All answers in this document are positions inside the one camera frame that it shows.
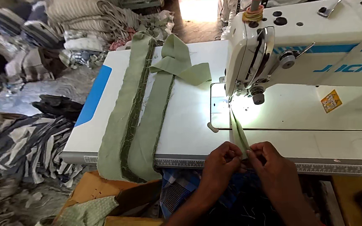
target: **white sewing machine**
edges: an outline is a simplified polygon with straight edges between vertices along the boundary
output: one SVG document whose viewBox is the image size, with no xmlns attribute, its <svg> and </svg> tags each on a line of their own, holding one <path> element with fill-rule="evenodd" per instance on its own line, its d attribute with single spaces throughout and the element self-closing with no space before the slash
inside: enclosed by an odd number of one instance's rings
<svg viewBox="0 0 362 226">
<path fill-rule="evenodd" d="M 230 28 L 226 85 L 211 87 L 214 128 L 230 128 L 230 103 L 244 129 L 362 130 L 359 0 L 266 8 L 259 23 L 242 15 Z"/>
</svg>

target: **blue panel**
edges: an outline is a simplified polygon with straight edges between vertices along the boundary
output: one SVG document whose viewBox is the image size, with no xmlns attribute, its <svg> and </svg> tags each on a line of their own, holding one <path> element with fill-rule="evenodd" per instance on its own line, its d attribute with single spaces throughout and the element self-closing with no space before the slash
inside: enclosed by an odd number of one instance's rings
<svg viewBox="0 0 362 226">
<path fill-rule="evenodd" d="M 94 80 L 92 89 L 87 96 L 82 111 L 80 112 L 78 120 L 76 121 L 75 127 L 82 125 L 83 123 L 88 122 L 93 118 L 94 112 L 96 111 L 98 102 L 100 101 L 101 95 L 103 94 L 105 85 L 107 84 L 112 70 L 112 68 L 106 65 L 101 67 L 96 80 Z"/>
</svg>

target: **warning sticker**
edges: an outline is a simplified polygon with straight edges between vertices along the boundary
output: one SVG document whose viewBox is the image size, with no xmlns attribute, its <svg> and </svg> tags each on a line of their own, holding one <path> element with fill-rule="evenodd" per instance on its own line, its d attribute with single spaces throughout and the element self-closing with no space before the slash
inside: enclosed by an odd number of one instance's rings
<svg viewBox="0 0 362 226">
<path fill-rule="evenodd" d="M 323 108 L 325 109 L 326 113 L 331 112 L 333 109 L 337 108 L 342 104 L 339 95 L 337 95 L 336 90 L 333 90 L 330 92 L 327 96 L 325 96 L 321 103 L 323 105 Z"/>
</svg>

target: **cardboard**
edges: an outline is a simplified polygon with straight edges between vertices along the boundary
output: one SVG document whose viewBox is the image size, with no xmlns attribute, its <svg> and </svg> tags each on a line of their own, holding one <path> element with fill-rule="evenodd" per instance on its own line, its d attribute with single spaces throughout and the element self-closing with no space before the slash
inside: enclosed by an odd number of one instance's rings
<svg viewBox="0 0 362 226">
<path fill-rule="evenodd" d="M 118 216 L 130 209 L 158 200 L 161 183 L 161 180 L 150 181 L 146 184 L 110 181 L 100 177 L 97 171 L 86 172 L 63 205 L 54 222 L 62 214 L 63 210 L 69 206 L 112 195 L 115 195 L 119 206 L 109 216 Z"/>
<path fill-rule="evenodd" d="M 104 226 L 159 226 L 163 219 L 133 218 L 133 217 L 106 217 Z"/>
</svg>

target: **ruler scale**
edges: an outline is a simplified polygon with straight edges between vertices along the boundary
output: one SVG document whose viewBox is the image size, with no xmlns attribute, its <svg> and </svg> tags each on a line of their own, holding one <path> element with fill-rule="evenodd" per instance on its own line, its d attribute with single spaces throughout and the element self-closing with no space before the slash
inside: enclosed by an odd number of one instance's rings
<svg viewBox="0 0 362 226">
<path fill-rule="evenodd" d="M 203 168 L 204 156 L 194 158 L 164 158 L 159 154 L 155 166 L 161 168 Z M 298 173 L 317 175 L 356 175 L 362 176 L 362 160 L 353 159 L 323 159 L 323 158 L 288 158 L 296 164 Z"/>
</svg>

